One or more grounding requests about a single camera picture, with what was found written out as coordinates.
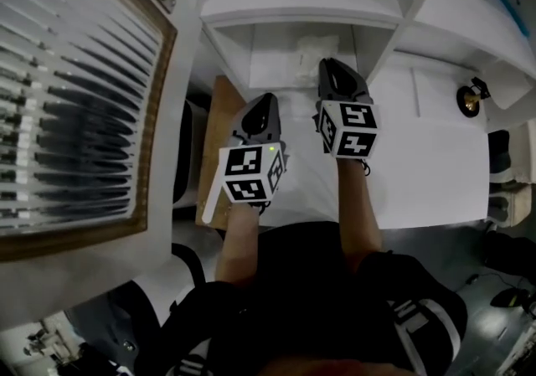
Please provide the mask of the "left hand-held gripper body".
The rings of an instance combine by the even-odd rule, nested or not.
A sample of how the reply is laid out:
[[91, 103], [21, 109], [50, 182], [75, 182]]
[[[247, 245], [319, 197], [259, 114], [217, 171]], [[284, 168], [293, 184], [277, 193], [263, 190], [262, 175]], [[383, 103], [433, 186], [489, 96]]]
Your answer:
[[277, 97], [265, 93], [248, 102], [234, 116], [229, 140], [219, 149], [202, 221], [212, 221], [221, 192], [231, 203], [247, 203], [264, 213], [286, 172], [285, 150]]

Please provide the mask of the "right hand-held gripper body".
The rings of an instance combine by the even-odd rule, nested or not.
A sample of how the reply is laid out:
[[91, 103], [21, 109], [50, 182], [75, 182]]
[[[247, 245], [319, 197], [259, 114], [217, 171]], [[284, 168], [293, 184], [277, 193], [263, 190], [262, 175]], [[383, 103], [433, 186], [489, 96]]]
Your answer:
[[350, 66], [322, 59], [318, 66], [317, 114], [324, 152], [336, 158], [369, 158], [379, 136], [379, 108], [365, 79]]

